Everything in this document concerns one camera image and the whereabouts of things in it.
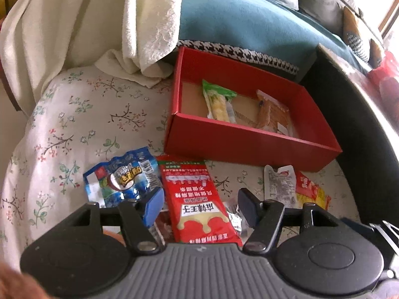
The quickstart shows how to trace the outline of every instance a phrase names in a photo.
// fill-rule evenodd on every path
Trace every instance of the open box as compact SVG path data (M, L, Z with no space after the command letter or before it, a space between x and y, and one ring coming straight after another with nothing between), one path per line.
M203 79L237 92L232 101L237 124L207 118ZM288 106L297 138L253 128L259 111L257 89ZM238 61L181 47L165 152L258 166L291 164L316 172L342 150L304 87Z

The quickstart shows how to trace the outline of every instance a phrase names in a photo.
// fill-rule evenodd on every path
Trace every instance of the barcode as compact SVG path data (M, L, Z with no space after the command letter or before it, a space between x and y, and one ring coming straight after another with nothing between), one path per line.
M150 190L152 191L156 187L162 187L161 181L155 174L151 162L149 160L145 160L143 162L139 162L139 164L147 178L148 183L150 184Z

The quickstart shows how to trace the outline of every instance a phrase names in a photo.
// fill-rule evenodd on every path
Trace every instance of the snack wrapper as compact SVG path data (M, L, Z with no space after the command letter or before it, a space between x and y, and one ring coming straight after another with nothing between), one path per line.
M241 236L242 232L242 218L237 213L237 201L235 199L229 199L228 201L224 201L223 205L226 208L227 214L229 216L230 222L235 229L238 236Z
M83 180L89 201L101 208L116 207L125 199L139 200L162 187L158 163L147 147L95 165L83 174Z
M316 200L319 186L309 180L309 178L304 176L300 171L295 171L295 176L297 177L297 188L295 192L312 200Z
M237 93L216 84L202 80L203 95L208 107L208 118L236 124L231 100Z
M286 136L293 135L289 109L270 95L257 90L261 102L256 128Z
M295 187L297 180L292 165L280 167L277 172L270 165L265 166L265 199L273 199L287 208L299 208Z
M175 243L172 231L172 222L170 221L169 210L162 210L155 219L155 224L163 239L164 245L167 243Z
M159 156L166 200L175 240L182 243L237 243L230 223L203 161Z
M315 203L316 205L328 210L331 197L326 195L319 185L312 182L301 172L297 173L297 200L300 207L304 203Z

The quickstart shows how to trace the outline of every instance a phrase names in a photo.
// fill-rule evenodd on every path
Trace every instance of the blue snack bag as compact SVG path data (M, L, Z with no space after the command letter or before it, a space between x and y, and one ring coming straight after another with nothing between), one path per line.
M158 163L147 147L101 162L85 172L83 179L89 201L98 202L101 208L116 207L126 199L140 200L162 188Z

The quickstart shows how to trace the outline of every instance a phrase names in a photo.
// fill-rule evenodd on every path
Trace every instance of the green snack package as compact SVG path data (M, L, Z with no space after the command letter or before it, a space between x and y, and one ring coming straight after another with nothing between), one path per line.
M235 124L235 115L231 100L237 93L220 85L202 80L203 95L208 107L208 118Z

